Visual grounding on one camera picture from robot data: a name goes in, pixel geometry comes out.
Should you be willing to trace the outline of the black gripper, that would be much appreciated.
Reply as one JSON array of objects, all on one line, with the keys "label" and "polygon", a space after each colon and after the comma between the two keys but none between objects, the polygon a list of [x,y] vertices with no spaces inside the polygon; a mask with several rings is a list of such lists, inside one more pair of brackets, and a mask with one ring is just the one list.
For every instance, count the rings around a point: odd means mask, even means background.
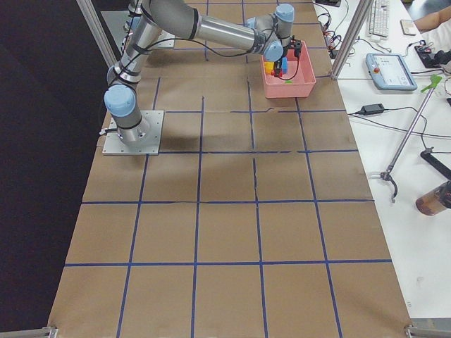
[{"label": "black gripper", "polygon": [[[303,43],[301,40],[291,39],[288,46],[284,48],[282,58],[286,58],[288,60],[288,63],[290,61],[298,62],[302,52],[302,47]],[[271,74],[274,77],[283,78],[284,74],[286,73],[286,69],[280,67],[282,58],[273,64],[273,70],[271,71]]]}]

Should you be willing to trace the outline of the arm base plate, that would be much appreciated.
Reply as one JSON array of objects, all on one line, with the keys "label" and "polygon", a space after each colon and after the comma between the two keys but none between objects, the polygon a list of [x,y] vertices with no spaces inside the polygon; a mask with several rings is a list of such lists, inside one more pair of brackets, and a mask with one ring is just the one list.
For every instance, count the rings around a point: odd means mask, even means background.
[{"label": "arm base plate", "polygon": [[153,49],[173,49],[175,45],[175,36],[162,31],[158,39],[154,42]]},{"label": "arm base plate", "polygon": [[140,124],[132,129],[121,129],[111,118],[103,145],[105,156],[158,156],[161,144],[164,111],[140,111]]}]

